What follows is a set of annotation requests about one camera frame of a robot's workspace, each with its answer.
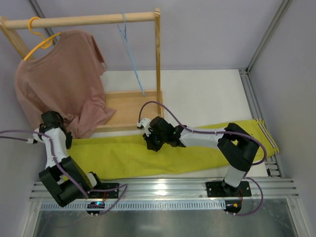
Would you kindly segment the yellow-green trousers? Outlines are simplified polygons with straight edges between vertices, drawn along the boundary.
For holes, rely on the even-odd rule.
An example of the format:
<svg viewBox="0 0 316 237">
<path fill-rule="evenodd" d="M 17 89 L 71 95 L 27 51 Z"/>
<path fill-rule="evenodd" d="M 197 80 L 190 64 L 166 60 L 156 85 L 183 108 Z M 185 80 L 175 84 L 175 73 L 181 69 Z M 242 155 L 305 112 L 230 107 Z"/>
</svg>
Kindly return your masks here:
<svg viewBox="0 0 316 237">
<path fill-rule="evenodd" d="M 147 149 L 141 134 L 75 139 L 68 154 L 85 172 L 102 180 L 181 174 L 228 165 L 216 148 L 162 146 Z"/>
</svg>

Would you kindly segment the light blue wire hanger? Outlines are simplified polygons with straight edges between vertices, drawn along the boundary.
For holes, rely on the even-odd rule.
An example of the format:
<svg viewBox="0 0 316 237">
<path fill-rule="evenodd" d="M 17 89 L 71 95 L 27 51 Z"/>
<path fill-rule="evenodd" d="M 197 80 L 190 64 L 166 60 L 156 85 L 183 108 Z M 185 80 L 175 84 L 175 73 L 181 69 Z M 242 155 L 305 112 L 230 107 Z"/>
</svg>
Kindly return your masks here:
<svg viewBox="0 0 316 237">
<path fill-rule="evenodd" d="M 119 24 L 117 24 L 117 27 L 118 27 L 118 31 L 119 31 L 119 34 L 120 34 L 120 37 L 122 39 L 122 42 L 124 44 L 124 47 L 125 47 L 125 50 L 127 52 L 127 55 L 128 55 L 128 58 L 129 58 L 129 61 L 132 65 L 132 69 L 134 71 L 134 74 L 135 74 L 135 78 L 138 82 L 138 85 L 140 87 L 140 90 L 142 92 L 142 95 L 145 97 L 146 94 L 145 94 L 145 90 L 143 88 L 143 85 L 139 79 L 139 75 L 138 75 L 138 71 L 137 71 L 137 68 L 136 68 L 136 65 L 135 65 L 135 61 L 134 61 L 134 57 L 133 57 L 133 53 L 132 53 L 132 50 L 130 48 L 130 44 L 128 42 L 128 37 L 127 37 L 127 28 L 126 28 L 126 17 L 125 17 L 125 14 L 122 13 L 122 18 L 123 18 L 123 26 L 124 26 L 124 29 L 122 30 L 122 28 L 120 27 Z"/>
</svg>

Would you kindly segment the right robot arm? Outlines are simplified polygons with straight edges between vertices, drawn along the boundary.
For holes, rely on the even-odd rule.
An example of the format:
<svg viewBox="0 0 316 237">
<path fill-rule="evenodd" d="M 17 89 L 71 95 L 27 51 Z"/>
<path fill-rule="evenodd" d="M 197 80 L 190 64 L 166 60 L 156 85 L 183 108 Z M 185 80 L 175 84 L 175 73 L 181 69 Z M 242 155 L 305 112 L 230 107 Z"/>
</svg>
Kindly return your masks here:
<svg viewBox="0 0 316 237">
<path fill-rule="evenodd" d="M 144 118 L 137 123 L 144 130 L 143 138 L 147 149 L 159 151 L 164 144 L 172 147 L 208 147 L 219 149 L 229 163 L 229 169 L 222 181 L 223 191 L 228 196 L 240 194 L 240 183 L 255 165 L 255 156 L 262 148 L 264 161 L 267 157 L 263 144 L 249 135 L 236 123 L 229 123 L 219 129 L 197 129 L 179 124 L 173 126 L 162 117 Z"/>
</svg>

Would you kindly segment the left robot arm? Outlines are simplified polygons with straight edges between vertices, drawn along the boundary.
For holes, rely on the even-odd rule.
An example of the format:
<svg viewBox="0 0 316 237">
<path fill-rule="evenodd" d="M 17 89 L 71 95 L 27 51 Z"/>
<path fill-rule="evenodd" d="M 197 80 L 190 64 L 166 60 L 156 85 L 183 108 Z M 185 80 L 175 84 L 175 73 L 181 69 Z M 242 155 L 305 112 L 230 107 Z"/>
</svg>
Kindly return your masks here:
<svg viewBox="0 0 316 237">
<path fill-rule="evenodd" d="M 94 172 L 84 173 L 68 155 L 73 137 L 62 116 L 48 111 L 41 118 L 38 139 L 45 143 L 47 162 L 39 173 L 40 181 L 61 207 L 78 198 L 88 198 L 87 193 L 101 184 L 99 177 Z"/>
</svg>

